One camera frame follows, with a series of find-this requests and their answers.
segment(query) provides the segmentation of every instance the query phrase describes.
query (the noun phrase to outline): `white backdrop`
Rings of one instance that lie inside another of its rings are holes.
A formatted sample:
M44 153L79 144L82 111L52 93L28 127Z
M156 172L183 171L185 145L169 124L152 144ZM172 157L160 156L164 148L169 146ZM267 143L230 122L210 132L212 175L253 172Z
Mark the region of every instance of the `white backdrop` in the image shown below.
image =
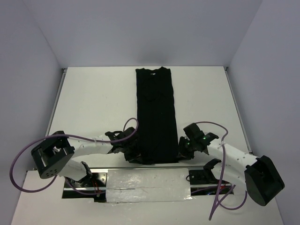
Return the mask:
M285 189L285 225L300 224L300 1L264 0L229 66L252 151L269 156Z
M262 0L24 0L63 67L229 65Z
M10 164L30 141L45 135L61 70L38 25L20 0L0 1L0 224L11 222L20 192L9 181ZM15 167L23 184L33 160Z

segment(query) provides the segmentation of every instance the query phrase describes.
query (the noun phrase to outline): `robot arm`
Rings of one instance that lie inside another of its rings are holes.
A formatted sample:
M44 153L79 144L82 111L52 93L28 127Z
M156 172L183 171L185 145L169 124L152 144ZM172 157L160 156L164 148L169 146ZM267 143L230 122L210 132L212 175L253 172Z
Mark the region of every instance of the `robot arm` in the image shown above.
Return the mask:
M204 135L195 123L184 128L184 131L188 138L180 138L180 157L193 158L195 151L212 156L217 160L207 163L204 171L218 179L222 170L222 145L224 145L226 160L223 180L244 187L257 204L265 206L285 187L270 158L266 156L259 158L227 143L221 143L218 136L213 133Z
M124 132L106 132L105 135L90 138L95 142L67 137L46 139L31 151L31 155L40 178L47 179L59 175L73 179L85 187L90 185L93 175L85 162L77 162L74 158L91 154L123 152L127 161L138 162L141 160L141 156L136 146L137 133L122 142L96 142L96 140L115 141L123 139L132 134L134 130L133 127L129 127ZM54 135L63 134L63 131L54 133Z
M73 179L82 187L90 186L93 174L88 165L85 162L74 161L74 158L90 154L123 152L127 161L142 163L136 144L137 133L122 142L96 142L96 140L124 139L134 130L133 127L130 127L124 132L106 132L105 135L91 138L95 140L94 142L68 139L68 137L46 139L31 151L31 155L42 179L59 175ZM268 157L258 158L227 143L221 143L217 135L204 134L195 123L184 128L184 131L187 138L180 138L178 160L194 158L195 151L213 156L214 160L203 167L206 177L212 177L214 180L220 177L221 160L223 159L222 145L224 145L226 164L223 180L244 187L256 203L265 206L285 187L274 164Z

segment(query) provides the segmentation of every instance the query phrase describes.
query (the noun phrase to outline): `white table surface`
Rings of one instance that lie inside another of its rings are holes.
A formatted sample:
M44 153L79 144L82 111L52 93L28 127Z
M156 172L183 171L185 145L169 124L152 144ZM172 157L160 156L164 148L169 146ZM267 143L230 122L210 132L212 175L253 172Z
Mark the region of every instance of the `white table surface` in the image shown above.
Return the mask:
M106 131L122 130L127 119L136 117L136 68L144 67L69 67L50 134L63 130L66 134L91 137ZM213 121L228 128L227 143L248 152L224 68L167 68L172 73L178 138L185 135L183 128L192 122ZM224 134L221 128L214 125L202 124L200 128L218 136ZM204 153L196 152L192 160L153 167L204 165L211 159ZM142 166L126 162L122 153L82 156L76 160L84 161L90 167Z
M130 117L136 116L137 67L71 67L62 85L50 134L65 133L97 136L120 130ZM178 136L195 121L208 120L228 128L226 142L247 152L247 145L223 67L167 67L172 72ZM222 129L201 125L205 132L221 136ZM79 157L90 167L140 167L124 160L123 154ZM210 158L196 153L193 160L164 166L203 165ZM24 188L38 189L49 180L29 171ZM248 197L236 211L218 208L208 221L214 196L197 196L183 202L97 203L93 199L62 199L64 180L57 180L48 189L21 193L12 225L283 225L275 199L266 207ZM224 204L239 205L244 195L229 195Z
M38 189L49 180L29 171L24 188ZM21 193L12 225L283 225L275 199L267 206L248 198L236 211L217 208L208 220L213 195L182 202L99 203L93 199L62 199L64 179L39 193ZM243 195L229 195L224 205L239 205Z

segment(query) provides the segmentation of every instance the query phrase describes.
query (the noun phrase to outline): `purple cable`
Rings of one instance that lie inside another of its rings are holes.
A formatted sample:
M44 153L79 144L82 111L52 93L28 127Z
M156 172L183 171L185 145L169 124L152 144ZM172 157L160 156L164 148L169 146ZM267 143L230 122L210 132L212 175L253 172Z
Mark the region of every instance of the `purple cable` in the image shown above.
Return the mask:
M197 122L196 124L199 124L199 123L209 123L209 124L214 124L214 125L217 125L221 128L223 128L226 133L222 136L221 138L221 142L224 141L225 137L228 135L228 129L223 127L222 125L220 124L217 124L217 123L214 123L214 122L209 122L209 121L201 121L201 122ZM240 209L246 202L247 200L247 191L245 193L245 198L244 198L244 201L242 202L242 204L238 207L235 207L235 208L228 208L224 205L221 204L221 202L233 191L233 189L235 188L235 185L233 185L231 187L231 189L221 198L221 200L218 199L219 195L220 195L220 190L221 190L221 185L222 185L222 180L223 180L223 175L224 175L224 170L225 170L225 158L226 158L226 152L225 152L225 146L222 145L222 149L223 149L223 160L222 160L222 169L221 169L221 174L220 174L220 178L219 178L219 182L218 182L218 185L217 185L217 192L216 192L216 195L215 195L215 199L214 199L214 203L212 205L212 208L211 208L211 211L210 211L210 217L209 217L209 221L211 220L214 212L216 211L217 207L219 205L221 205L223 208L227 209L227 210L238 210Z
M214 123L214 122L209 122L209 121L201 121L201 122L196 122L196 124L199 124L199 123L209 123L209 124L214 124L218 127L221 127L225 130L225 134L222 136L221 138L221 142L224 141L225 137L228 135L228 129L225 128L224 126L218 124L218 123ZM221 169L221 174L220 174L220 178L219 178L219 182L218 182L218 185L217 185L217 192L216 192L216 195L215 195L215 199L214 199L214 203L212 205L212 208L211 208L211 211L210 211L210 217L209 217L209 221L211 220L212 218L212 215L214 214L214 212L216 211L217 209L217 203L218 203L218 196L220 194L220 190L221 190L221 185L222 185L222 180L223 180L223 175L224 175L224 169L225 169L225 158L226 158L226 155L225 155L225 147L224 145L222 144L222 149L223 149L223 160L222 160L222 169Z
M117 142L122 142L122 141L125 141L127 140L128 138L132 137L136 131L137 131L137 128L139 126L139 122L137 121L136 118L130 118L129 120L127 120L127 122L125 123L125 125L128 124L128 122L130 120L135 120L136 121L136 128L135 130L128 136L128 137L124 137L124 138L121 138L119 140L114 140L114 141L103 141L103 140L96 140L96 142L99 142L99 143L117 143ZM50 185L53 184L53 182L55 181L56 177L57 176L54 176L53 180L47 184L45 187L43 188L40 188L40 189L37 189L37 190L27 190L27 189L24 189L22 187L20 187L19 185L17 185L17 183L15 182L15 179L14 179L14 176L13 176L13 171L14 171L14 166L18 160L18 158L32 145L34 145L35 143L38 143L40 141L43 141L45 139L49 139L49 138L53 138L53 137L72 137L72 138L77 138L77 139L81 139L81 140L85 140L85 141L88 141L88 142L94 142L95 140L94 139L89 139L89 138L86 138L86 137L81 137L81 136L77 136L77 135L67 135L67 134L64 134L64 135L49 135L49 136L46 136L46 137L43 137L43 138L40 138L40 139L37 139L31 143L29 143L28 145L26 145L17 155L16 157L14 158L11 166L10 166L10 169L9 169L9 179L11 181L11 183L20 191L23 191L23 192L26 192L26 193L36 193L36 192L40 192L40 191L43 191L45 190L46 188L48 188Z

